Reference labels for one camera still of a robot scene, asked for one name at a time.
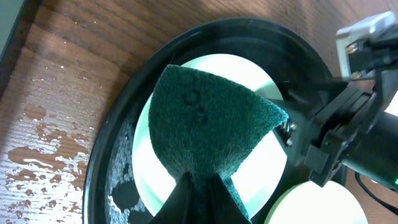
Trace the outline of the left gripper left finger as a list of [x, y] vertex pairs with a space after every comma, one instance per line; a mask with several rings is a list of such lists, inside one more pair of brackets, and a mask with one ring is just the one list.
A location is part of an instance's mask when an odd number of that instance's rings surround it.
[[181, 176], [172, 193], [149, 224], [192, 224], [194, 187], [189, 172]]

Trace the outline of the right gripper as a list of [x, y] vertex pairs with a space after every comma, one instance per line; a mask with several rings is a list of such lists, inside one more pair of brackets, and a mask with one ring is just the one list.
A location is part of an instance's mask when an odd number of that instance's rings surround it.
[[385, 109], [392, 101], [392, 73], [378, 69], [372, 93], [347, 86], [281, 83], [284, 99], [272, 102], [289, 118], [274, 134], [288, 161], [298, 166], [305, 160], [309, 179], [321, 187], [345, 165], [390, 188], [392, 116]]

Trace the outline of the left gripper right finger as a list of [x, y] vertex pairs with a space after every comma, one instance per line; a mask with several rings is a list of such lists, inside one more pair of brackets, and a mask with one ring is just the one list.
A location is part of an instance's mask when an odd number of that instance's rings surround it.
[[209, 224], [250, 224], [218, 174], [207, 181], [205, 220]]

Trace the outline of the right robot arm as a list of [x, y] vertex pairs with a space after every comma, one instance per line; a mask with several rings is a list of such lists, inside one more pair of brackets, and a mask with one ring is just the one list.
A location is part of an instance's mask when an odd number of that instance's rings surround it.
[[385, 111], [397, 92], [397, 71], [376, 73], [373, 91], [344, 81], [284, 82], [282, 100], [289, 115], [276, 127], [289, 162], [310, 169], [323, 187], [345, 165], [397, 190], [397, 117]]

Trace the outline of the green yellow scrub sponge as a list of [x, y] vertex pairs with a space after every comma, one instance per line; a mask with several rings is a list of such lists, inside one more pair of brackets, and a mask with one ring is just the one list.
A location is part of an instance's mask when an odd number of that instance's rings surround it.
[[166, 66], [149, 107], [150, 141], [177, 182], [191, 173], [193, 223], [206, 223], [207, 181], [215, 174], [250, 221], [231, 177], [265, 135], [287, 120], [282, 108], [243, 85], [193, 68]]

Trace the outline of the mint plate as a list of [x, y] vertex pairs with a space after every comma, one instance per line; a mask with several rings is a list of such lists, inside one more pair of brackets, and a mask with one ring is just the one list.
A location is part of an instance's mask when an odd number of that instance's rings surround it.
[[[192, 59], [184, 67], [202, 70], [232, 80], [272, 100], [281, 100], [277, 85], [254, 62], [230, 54], [211, 54]], [[147, 101], [139, 116], [132, 145], [132, 171], [136, 188], [146, 209], [156, 215], [176, 181], [155, 155], [149, 137]], [[275, 134], [269, 132], [232, 175], [232, 180], [250, 217], [270, 199], [287, 162], [287, 156]]]
[[311, 181], [286, 191], [270, 209], [265, 224], [367, 224], [364, 210], [344, 186]]

